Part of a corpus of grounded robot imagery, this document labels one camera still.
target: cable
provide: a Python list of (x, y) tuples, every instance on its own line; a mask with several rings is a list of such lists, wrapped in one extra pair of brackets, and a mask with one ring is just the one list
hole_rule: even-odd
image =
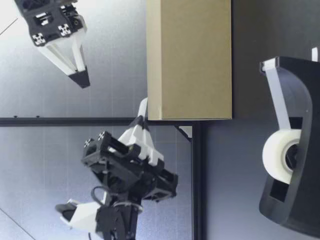
[(1, 207), (0, 211), (6, 215), (12, 222), (15, 223), (20, 229), (22, 229), (31, 239), (36, 240), (27, 230), (25, 230), (19, 223), (17, 223), (8, 213), (6, 213)]
[(18, 20), (18, 18), (16, 18), (15, 20), (13, 20), (13, 22), (11, 22), (11, 23), (9, 24), (9, 26), (7, 26), (2, 32), (0, 32), (0, 36), (1, 36), (5, 31), (7, 31), (8, 28), (10, 28), (17, 20)]
[(98, 203), (101, 207), (103, 207), (105, 204), (101, 202), (101, 200), (96, 196), (96, 189), (102, 189), (104, 190), (108, 195), (110, 196), (117, 196), (116, 193), (110, 193), (109, 190), (105, 186), (96, 186), (91, 190), (91, 197), (92, 199)]

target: white tape roll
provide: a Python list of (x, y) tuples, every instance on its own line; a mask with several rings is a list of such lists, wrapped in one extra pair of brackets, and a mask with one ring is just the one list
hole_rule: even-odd
[(300, 129), (282, 129), (265, 142), (262, 152), (263, 165), (274, 179), (290, 184), (293, 171), (286, 164), (288, 149), (300, 141)]

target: brown cardboard box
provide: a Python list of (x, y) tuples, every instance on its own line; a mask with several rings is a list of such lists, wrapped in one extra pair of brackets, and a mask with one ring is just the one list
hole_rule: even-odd
[(146, 1), (148, 118), (230, 119), (231, 1)]

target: metal frame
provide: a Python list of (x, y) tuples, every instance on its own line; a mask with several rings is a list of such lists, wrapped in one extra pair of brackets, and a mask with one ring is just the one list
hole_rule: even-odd
[[(13, 117), (0, 118), (0, 127), (128, 126), (134, 117)], [(192, 240), (205, 240), (205, 160), (201, 121), (148, 121), (150, 126), (192, 126)]]

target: white plastic part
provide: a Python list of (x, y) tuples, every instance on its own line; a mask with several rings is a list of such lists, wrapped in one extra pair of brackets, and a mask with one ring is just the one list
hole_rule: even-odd
[(67, 224), (71, 228), (85, 232), (95, 233), (97, 228), (96, 215), (100, 205), (96, 202), (78, 204), (76, 210)]
[(286, 164), (288, 149), (299, 144), (300, 129), (281, 129), (265, 142), (262, 152), (263, 165), (274, 179), (290, 184), (293, 171)]
[[(146, 117), (147, 114), (147, 105), (148, 98), (145, 98), (141, 101), (138, 117), (143, 116)], [(139, 154), (140, 159), (146, 159), (148, 157), (149, 164), (151, 166), (157, 166), (158, 161), (164, 161), (164, 156), (155, 149), (154, 143), (151, 138), (151, 134), (147, 129), (143, 129), (140, 125), (135, 125), (129, 129), (127, 129), (118, 139), (123, 144), (129, 146), (133, 144), (137, 144), (140, 146), (141, 151)]]
[[(61, 71), (63, 71), (68, 76), (86, 70), (82, 42), (87, 32), (87, 26), (82, 16), (79, 15), (78, 19), (79, 21), (81, 21), (83, 28), (73, 33), (70, 37), (60, 37), (56, 40), (48, 42), (45, 46), (37, 47), (37, 49), (46, 58), (48, 58), (54, 65), (56, 65)], [(59, 49), (58, 44), (62, 41), (71, 41), (75, 65)]]
[(312, 55), (312, 61), (318, 62), (319, 58), (318, 58), (318, 48), (317, 47), (312, 48), (311, 55)]
[(287, 106), (284, 94), (281, 89), (279, 75), (276, 69), (276, 59), (270, 59), (264, 62), (264, 71), (269, 83), (269, 88), (273, 100), (280, 129), (291, 129)]

